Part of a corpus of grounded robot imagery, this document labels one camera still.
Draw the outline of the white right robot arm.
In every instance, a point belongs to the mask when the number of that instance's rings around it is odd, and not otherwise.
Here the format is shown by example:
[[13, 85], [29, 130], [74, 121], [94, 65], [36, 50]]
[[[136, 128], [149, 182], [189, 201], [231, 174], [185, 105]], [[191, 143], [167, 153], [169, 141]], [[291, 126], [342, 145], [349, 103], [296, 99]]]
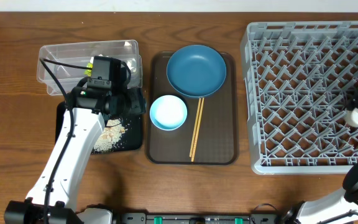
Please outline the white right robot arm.
[[[358, 89], [346, 105], [345, 122], [358, 128]], [[315, 201], [300, 202], [277, 223], [349, 223], [358, 220], [358, 163], [346, 174], [342, 188]]]

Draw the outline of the light blue bowl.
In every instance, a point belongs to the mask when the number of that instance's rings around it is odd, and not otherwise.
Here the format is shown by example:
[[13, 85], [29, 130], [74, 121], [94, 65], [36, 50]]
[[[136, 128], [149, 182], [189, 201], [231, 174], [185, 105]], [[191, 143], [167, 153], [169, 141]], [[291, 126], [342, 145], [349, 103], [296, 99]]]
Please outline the light blue bowl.
[[188, 110], [184, 101], [174, 95], [163, 95], [157, 98], [150, 107], [152, 124], [164, 131], [173, 131], [184, 124]]

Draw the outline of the dark blue plate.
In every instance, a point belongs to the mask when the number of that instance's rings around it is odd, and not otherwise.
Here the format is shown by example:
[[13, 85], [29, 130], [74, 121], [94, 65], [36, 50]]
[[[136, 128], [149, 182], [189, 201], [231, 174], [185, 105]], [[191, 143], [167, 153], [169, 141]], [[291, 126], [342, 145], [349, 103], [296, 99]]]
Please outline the dark blue plate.
[[216, 50], [205, 45], [182, 47], [167, 63], [167, 79], [189, 98], [205, 98], [218, 91], [227, 76], [226, 63]]

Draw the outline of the white rice pile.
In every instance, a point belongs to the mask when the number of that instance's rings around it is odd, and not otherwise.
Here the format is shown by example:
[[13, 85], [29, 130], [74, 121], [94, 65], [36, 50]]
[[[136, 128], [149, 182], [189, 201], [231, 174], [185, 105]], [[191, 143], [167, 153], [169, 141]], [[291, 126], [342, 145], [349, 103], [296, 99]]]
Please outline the white rice pile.
[[122, 146], [119, 141], [127, 131], [122, 122], [122, 119], [110, 119], [107, 122], [93, 147], [92, 154], [106, 154], [113, 152], [118, 146]]

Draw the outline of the white tissue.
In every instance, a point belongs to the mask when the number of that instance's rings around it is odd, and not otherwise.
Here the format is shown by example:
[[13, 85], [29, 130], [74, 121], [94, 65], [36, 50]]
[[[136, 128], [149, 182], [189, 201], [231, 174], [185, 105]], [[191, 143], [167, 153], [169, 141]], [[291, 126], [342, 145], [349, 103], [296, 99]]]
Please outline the white tissue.
[[99, 54], [99, 56], [116, 58], [118, 60], [125, 62], [132, 73], [136, 72], [139, 67], [139, 61], [140, 61], [139, 56], [135, 56], [135, 55], [127, 55], [127, 56], [124, 56], [124, 55], [103, 55], [103, 54]]

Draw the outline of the yellow snack wrapper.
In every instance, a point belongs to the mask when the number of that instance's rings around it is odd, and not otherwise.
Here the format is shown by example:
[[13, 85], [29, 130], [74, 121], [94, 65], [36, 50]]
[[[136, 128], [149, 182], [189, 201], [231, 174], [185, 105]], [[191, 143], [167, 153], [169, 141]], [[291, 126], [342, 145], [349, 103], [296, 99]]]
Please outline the yellow snack wrapper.
[[86, 65], [87, 69], [84, 71], [84, 74], [87, 75], [88, 77], [91, 76], [92, 74], [92, 68], [93, 68], [93, 64], [92, 63], [88, 63]]

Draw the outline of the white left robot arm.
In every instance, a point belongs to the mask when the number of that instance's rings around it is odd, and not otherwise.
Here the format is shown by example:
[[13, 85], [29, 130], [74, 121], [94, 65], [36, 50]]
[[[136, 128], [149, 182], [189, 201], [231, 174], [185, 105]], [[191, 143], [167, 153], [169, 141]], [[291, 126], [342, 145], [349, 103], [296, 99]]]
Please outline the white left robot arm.
[[117, 223], [99, 205], [76, 212], [78, 187], [96, 141], [110, 119], [145, 113], [140, 88], [128, 88], [131, 70], [122, 60], [95, 56], [91, 74], [66, 92], [55, 75], [66, 110], [50, 158], [24, 201], [10, 201], [5, 223]]

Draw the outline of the pale green cup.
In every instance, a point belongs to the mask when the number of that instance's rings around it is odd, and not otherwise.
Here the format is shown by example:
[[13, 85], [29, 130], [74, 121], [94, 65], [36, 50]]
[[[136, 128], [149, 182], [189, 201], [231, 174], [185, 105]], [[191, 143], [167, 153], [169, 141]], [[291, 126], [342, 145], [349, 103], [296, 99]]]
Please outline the pale green cup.
[[358, 128], [358, 109], [346, 110], [344, 120], [349, 126]]

